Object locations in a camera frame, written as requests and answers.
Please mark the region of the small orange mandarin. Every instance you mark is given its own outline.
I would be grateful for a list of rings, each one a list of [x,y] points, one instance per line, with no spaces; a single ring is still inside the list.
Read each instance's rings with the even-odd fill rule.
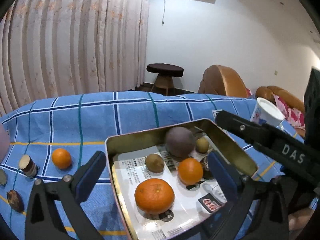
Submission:
[[[203,177],[202,166],[194,158],[187,158],[179,163],[178,177],[184,185],[195,185]]]

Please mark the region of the dark brown water chestnut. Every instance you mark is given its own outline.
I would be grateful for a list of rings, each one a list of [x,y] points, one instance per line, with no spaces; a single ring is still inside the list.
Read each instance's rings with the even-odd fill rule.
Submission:
[[[214,179],[212,172],[209,169],[207,156],[203,157],[200,161],[203,170],[203,179]]]

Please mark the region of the pink floral curtain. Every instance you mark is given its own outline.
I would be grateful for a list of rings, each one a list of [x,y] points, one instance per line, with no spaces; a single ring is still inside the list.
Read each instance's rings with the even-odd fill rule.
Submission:
[[[1,20],[1,115],[144,82],[149,0],[14,0]]]

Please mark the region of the small orange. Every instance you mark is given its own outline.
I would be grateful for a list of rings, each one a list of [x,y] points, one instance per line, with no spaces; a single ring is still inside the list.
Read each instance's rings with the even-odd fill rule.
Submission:
[[[72,158],[67,150],[58,148],[52,152],[52,162],[57,168],[64,170],[71,166]]]

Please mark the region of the orange leather sofa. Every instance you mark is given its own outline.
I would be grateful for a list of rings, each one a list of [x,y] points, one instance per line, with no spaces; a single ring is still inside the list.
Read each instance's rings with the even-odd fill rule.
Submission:
[[[297,98],[287,90],[278,86],[261,86],[256,90],[255,93],[256,98],[265,98],[275,105],[276,102],[274,100],[274,95],[282,98],[290,108],[296,108],[303,114],[305,113],[303,101],[301,101],[299,98]]]

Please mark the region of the dark round stool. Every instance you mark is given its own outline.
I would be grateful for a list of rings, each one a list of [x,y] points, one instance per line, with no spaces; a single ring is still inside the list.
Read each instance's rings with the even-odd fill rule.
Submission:
[[[146,70],[147,72],[157,74],[150,91],[152,92],[154,88],[164,89],[166,91],[166,96],[168,96],[170,89],[173,89],[175,92],[173,78],[180,78],[184,73],[184,68],[166,63],[148,64]]]

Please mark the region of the large orange mandarin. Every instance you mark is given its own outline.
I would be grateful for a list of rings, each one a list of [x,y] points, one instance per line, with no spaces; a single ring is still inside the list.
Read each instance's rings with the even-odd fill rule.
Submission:
[[[136,205],[147,214],[164,213],[171,208],[174,200],[175,194],[172,187],[163,179],[147,179],[135,190]]]

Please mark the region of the pink plastic pitcher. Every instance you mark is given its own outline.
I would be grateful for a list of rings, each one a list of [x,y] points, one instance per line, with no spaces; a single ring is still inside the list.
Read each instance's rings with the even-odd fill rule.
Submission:
[[[4,160],[10,146],[10,137],[3,124],[0,124],[0,163]]]

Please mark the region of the printed paper sheet in tin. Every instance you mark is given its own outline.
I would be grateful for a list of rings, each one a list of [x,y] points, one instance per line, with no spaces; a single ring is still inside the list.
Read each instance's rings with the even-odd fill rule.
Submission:
[[[164,144],[111,157],[110,175],[130,239],[174,238],[227,203],[208,169],[207,155],[216,146],[206,135],[200,141],[206,143],[204,152],[189,155],[202,165],[193,185],[181,182],[180,162]]]

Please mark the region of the pink floral cloth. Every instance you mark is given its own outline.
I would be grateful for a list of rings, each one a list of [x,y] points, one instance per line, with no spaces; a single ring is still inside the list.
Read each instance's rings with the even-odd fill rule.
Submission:
[[[288,104],[277,95],[273,95],[276,107],[283,113],[287,122],[294,128],[305,130],[304,114],[296,109],[291,108]]]

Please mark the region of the blue plaid tablecloth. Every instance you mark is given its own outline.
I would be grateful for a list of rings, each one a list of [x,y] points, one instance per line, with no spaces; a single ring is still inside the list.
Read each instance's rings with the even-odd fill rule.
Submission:
[[[215,120],[214,112],[225,110],[249,119],[256,101],[210,94],[162,96],[147,92],[106,92],[75,96],[62,96],[39,100],[25,105],[3,117],[1,124],[10,137],[9,152],[1,162],[1,170],[8,176],[1,186],[1,198],[14,189],[28,204],[33,181],[18,171],[22,155],[30,155],[40,168],[37,178],[54,182],[65,172],[51,161],[53,150],[60,147],[71,153],[73,174],[95,153],[104,150],[104,141],[112,135],[142,131],[166,125],[179,124],[201,118]],[[266,175],[263,171],[273,160],[258,153],[251,145],[231,134],[232,138],[258,164],[258,175],[268,181],[280,174],[276,163]],[[85,212],[104,239],[125,239],[118,211],[113,209],[114,197],[107,172],[101,175],[91,193]]]

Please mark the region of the brown kiwi fruit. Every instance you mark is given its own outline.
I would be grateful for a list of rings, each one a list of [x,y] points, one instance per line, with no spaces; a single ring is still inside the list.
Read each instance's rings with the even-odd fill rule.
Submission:
[[[145,164],[149,171],[161,173],[164,170],[164,160],[160,155],[150,154],[145,159]]]

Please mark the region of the purple round passion fruit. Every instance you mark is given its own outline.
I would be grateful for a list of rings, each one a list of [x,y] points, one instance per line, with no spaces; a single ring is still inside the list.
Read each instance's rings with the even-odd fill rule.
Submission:
[[[195,148],[195,137],[187,128],[173,127],[165,135],[165,144],[171,155],[185,159]]]

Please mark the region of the white cartoon mug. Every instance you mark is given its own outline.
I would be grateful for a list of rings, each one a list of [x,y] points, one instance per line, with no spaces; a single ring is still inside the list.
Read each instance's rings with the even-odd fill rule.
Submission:
[[[256,124],[269,124],[273,127],[284,131],[282,122],[285,120],[285,115],[270,101],[265,98],[257,98],[254,111],[250,121]]]

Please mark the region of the pink metal tin box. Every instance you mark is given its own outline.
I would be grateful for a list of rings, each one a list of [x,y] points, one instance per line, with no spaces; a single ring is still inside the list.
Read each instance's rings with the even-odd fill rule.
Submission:
[[[210,239],[256,163],[211,120],[117,135],[107,167],[129,239]]]

